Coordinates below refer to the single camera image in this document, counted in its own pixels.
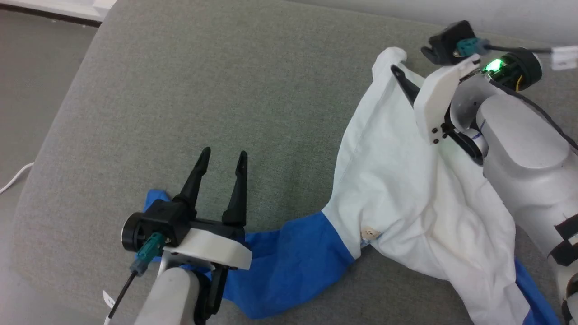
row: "garment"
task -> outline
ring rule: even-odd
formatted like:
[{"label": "garment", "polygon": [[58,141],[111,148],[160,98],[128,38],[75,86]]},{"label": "garment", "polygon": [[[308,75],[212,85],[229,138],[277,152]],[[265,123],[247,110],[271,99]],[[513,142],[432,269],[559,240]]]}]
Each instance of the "garment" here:
[{"label": "garment", "polygon": [[430,146],[419,136],[390,71],[398,65],[420,85],[423,78],[401,64],[405,58],[395,47],[378,56],[373,83],[345,130],[327,206],[279,231],[247,234],[251,269],[229,273],[224,298],[249,317],[275,315],[337,281],[372,245],[448,280],[475,324],[558,324],[514,264],[514,221],[481,168],[452,141]]}]

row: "green led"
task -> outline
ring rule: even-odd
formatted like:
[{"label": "green led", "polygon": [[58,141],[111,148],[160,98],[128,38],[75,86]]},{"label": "green led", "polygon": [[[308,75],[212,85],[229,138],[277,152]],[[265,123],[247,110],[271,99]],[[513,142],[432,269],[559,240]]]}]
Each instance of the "green led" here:
[{"label": "green led", "polygon": [[496,71],[500,70],[503,65],[504,65],[504,62],[497,58],[496,60],[493,60],[488,65],[486,65],[486,67],[484,68],[484,71],[496,72]]}]

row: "gray fabric surface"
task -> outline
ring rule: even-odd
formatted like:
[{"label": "gray fabric surface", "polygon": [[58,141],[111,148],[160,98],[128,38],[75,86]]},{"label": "gray fabric surface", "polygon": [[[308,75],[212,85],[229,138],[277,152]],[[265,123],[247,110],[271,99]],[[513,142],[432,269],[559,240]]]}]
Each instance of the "gray fabric surface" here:
[{"label": "gray fabric surface", "polygon": [[[96,32],[0,10],[0,187],[36,158]],[[0,195],[0,323],[76,325],[81,313],[39,295],[10,269],[14,211],[27,176]]]},{"label": "gray fabric surface", "polygon": [[[25,186],[18,271],[95,316],[133,254],[119,233],[148,189],[175,194],[204,146],[213,149],[202,217],[227,206],[239,151],[249,154],[248,231],[271,230],[329,198],[341,136],[387,46],[433,71],[419,52],[440,27],[277,0],[120,0],[99,29]],[[492,36],[495,43],[534,45]],[[533,90],[569,131],[576,78],[547,74]],[[527,237],[518,255],[556,304],[547,265]],[[130,320],[154,280],[134,282],[117,313]],[[451,286],[371,248],[312,302],[251,321],[224,302],[212,324],[468,324]]]}]

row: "blue fabric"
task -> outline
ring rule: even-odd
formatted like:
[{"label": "blue fabric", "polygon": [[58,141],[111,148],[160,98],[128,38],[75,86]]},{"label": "blue fabric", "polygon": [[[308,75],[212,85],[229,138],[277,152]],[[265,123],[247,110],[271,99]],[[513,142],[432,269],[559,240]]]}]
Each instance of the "blue fabric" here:
[{"label": "blue fabric", "polygon": [[[164,191],[150,190],[144,209],[156,199],[169,200]],[[246,234],[245,241],[253,252],[251,268],[229,271],[223,297],[253,319],[311,300],[354,261],[321,212],[289,221],[278,231]]]},{"label": "blue fabric", "polygon": [[517,258],[514,259],[514,264],[516,284],[530,305],[530,312],[524,319],[524,325],[559,325],[558,317],[538,290],[528,271]]}]

